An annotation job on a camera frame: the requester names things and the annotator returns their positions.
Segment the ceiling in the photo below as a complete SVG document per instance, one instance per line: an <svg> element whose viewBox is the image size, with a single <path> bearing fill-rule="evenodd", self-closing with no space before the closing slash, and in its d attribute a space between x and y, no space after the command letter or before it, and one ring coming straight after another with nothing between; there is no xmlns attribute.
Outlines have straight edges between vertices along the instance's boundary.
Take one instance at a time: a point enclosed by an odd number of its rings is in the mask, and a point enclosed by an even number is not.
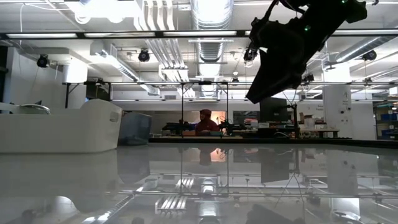
<svg viewBox="0 0 398 224"><path fill-rule="evenodd" d="M102 31L121 31L121 30L135 30L133 26L133 18L126 18L118 24L113 24L107 19L92 19L85 25L75 26L68 19L74 20L74 13L70 10L54 11L39 9L30 5L23 5L21 3L1 3L0 1L0 30L1 32L20 32L21 25L23 32L77 32L80 30L90 32ZM34 4L35 6L51 9L45 1ZM60 0L51 1L58 9L68 9L68 7ZM230 23L230 29L246 29L251 28L251 21L254 17L262 17L269 6L270 1L250 1L250 0L236 0L233 7L233 16ZM174 25L178 30L192 29L192 16L190 10L189 0L176 0L174 4ZM383 28L395 27L398 25L398 1L385 2L381 1L377 6L367 5L368 18L356 22L354 24L344 23L340 29L368 29L368 28ZM278 20L281 23L286 23L289 19L295 17L295 12L283 7L281 4L275 7L272 12L271 19ZM327 52L332 54L341 52L344 49L352 46L363 39L363 37L331 37L327 42ZM233 42L226 43L226 49L223 55L223 61L226 64L221 66L221 74L225 80L230 81L233 77L233 72L238 72L239 80L251 81L257 73L260 66L259 57L254 61L251 68L246 68L243 63L242 53L248 46L249 39L247 38L231 38ZM90 57L90 44L92 40L24 40L23 47L66 47L93 62L90 65L89 76L103 77L111 81L121 81L122 75L112 66L96 63ZM141 39L108 39L104 40L105 44L114 44L119 50L119 58L124 60L131 68L133 68L146 81L161 81L157 72L159 63L156 58L151 55L151 60L146 63L138 61L138 54L140 49L147 47L144 40ZM197 55L195 53L195 44L188 43L188 39L178 39L180 51L183 55L185 64L188 66L188 76L195 78L198 74ZM377 58L385 57L398 51L398 39L394 39L375 49ZM313 58L324 55L323 52L314 55ZM396 65L398 54L381 60L374 65L367 66L364 69L364 62L361 60L350 61L351 78L353 80L363 79L366 75L387 70ZM322 70L320 66L315 66L312 70L315 80L322 80ZM398 79L397 74L392 74L379 79L378 81L389 81ZM379 88L388 88L388 86L380 86Z"/></svg>

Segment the person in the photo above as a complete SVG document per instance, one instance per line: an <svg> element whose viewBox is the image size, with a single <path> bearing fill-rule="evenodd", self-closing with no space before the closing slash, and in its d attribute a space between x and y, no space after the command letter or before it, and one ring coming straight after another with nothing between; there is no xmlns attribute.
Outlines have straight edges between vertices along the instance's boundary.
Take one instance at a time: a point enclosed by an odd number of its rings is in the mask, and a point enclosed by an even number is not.
<svg viewBox="0 0 398 224"><path fill-rule="evenodd" d="M200 122L195 127L196 135L206 135L209 131L219 131L217 124L210 119L211 110L200 111Z"/></svg>

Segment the reflective glass surface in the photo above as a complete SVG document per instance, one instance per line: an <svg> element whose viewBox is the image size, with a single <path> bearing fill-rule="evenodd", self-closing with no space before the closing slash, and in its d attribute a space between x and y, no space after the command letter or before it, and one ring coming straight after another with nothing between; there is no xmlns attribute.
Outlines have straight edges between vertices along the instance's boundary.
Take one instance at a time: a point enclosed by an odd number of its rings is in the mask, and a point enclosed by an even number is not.
<svg viewBox="0 0 398 224"><path fill-rule="evenodd" d="M0 157L0 223L398 223L393 149L149 144Z"/></svg>

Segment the white wall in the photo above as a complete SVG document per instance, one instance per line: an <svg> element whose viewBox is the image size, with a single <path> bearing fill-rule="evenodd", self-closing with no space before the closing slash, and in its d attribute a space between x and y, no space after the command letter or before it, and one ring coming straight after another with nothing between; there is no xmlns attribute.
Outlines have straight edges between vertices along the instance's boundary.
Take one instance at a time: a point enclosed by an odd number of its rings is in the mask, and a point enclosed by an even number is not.
<svg viewBox="0 0 398 224"><path fill-rule="evenodd" d="M65 107L62 72L55 77L55 69L39 68L35 60L19 55L15 48L8 50L7 68L3 102L21 105L42 100L42 105L49 108Z"/></svg>

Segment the red hoodie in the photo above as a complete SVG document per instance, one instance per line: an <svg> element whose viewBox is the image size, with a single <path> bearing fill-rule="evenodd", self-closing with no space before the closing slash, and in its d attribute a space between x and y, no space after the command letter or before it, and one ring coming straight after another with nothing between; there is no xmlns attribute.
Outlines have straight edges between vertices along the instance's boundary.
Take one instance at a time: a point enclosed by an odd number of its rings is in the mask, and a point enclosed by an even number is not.
<svg viewBox="0 0 398 224"><path fill-rule="evenodd" d="M201 110L201 114L204 114L206 116L205 119L200 121L196 127L196 135L200 135L202 131L219 131L220 129L218 128L217 124L210 119L211 116L211 111L210 110Z"/></svg>

